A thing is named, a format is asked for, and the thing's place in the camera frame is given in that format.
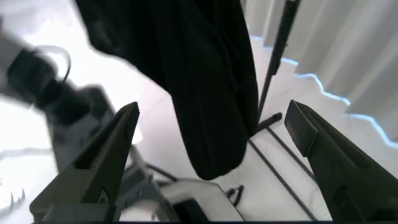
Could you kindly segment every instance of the white floor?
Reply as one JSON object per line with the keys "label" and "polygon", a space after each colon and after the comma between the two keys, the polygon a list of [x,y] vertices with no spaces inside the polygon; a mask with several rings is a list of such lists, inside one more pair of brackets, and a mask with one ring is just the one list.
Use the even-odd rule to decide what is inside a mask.
{"label": "white floor", "polygon": [[[95,52],[88,45],[85,31],[69,1],[33,3],[20,0],[19,2],[28,2],[29,6],[18,9],[11,2],[13,1],[0,1],[0,13],[6,13],[6,28],[33,45],[53,44],[65,47],[72,55],[70,80],[76,86],[92,83],[102,85],[116,109],[131,101],[139,103],[139,127],[143,140],[137,147],[144,159],[178,177],[196,177],[178,130],[171,98],[165,91],[127,63]],[[252,46],[259,86],[262,86],[270,51],[261,47],[259,39],[252,39]],[[276,112],[285,113],[291,99],[305,103],[397,177],[398,166],[393,163],[393,159],[398,157],[398,151],[385,146],[370,123],[343,114],[346,105],[323,96],[314,79],[295,77],[294,69],[295,65],[282,63],[272,81],[262,117],[266,118]],[[28,107],[4,98],[0,99],[0,108],[0,135],[3,136],[0,150],[50,148],[42,114],[29,111]],[[272,128],[299,156],[283,122],[273,125]],[[317,185],[275,139],[267,131],[263,131],[252,140],[314,215],[319,220],[330,220]],[[0,222],[30,222],[29,202],[55,175],[51,154],[0,157],[0,178],[3,183],[0,190],[4,192],[11,189],[14,195],[21,195],[23,188],[26,197],[22,206],[10,215],[0,218]],[[250,146],[241,166],[215,182],[224,189],[245,185],[243,199],[238,208],[246,220],[309,220]],[[0,197],[8,197],[8,192],[0,193]]]}

